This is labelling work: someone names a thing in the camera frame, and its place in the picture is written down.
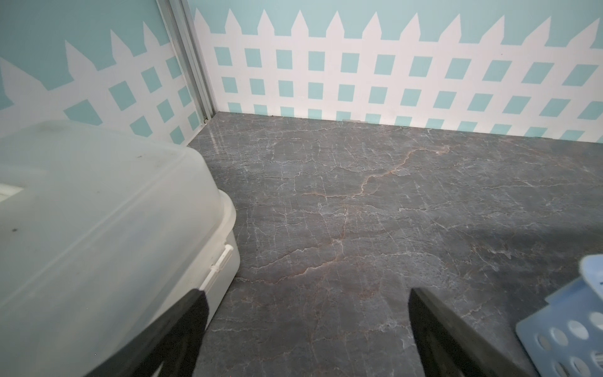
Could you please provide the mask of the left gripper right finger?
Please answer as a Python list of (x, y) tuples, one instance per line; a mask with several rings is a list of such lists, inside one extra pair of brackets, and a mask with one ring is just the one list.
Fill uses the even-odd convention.
[(428, 289), (411, 289), (408, 312), (426, 376), (528, 375)]

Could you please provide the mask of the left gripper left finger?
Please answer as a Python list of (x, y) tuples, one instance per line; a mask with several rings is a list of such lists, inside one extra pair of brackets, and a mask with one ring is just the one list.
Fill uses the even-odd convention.
[(191, 376), (202, 346), (209, 303), (193, 289), (89, 376)]

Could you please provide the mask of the blue plastic basket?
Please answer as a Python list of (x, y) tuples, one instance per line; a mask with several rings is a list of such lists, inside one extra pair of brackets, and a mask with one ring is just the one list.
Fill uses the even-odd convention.
[(545, 298), (543, 309), (516, 325), (541, 376), (602, 375), (602, 256), (583, 258), (579, 272)]

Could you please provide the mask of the translucent plastic storage box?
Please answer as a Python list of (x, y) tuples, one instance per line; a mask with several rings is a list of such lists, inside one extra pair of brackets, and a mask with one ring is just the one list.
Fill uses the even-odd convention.
[(194, 149), (72, 121), (1, 139), (1, 374), (84, 376), (189, 292), (206, 329), (240, 268)]

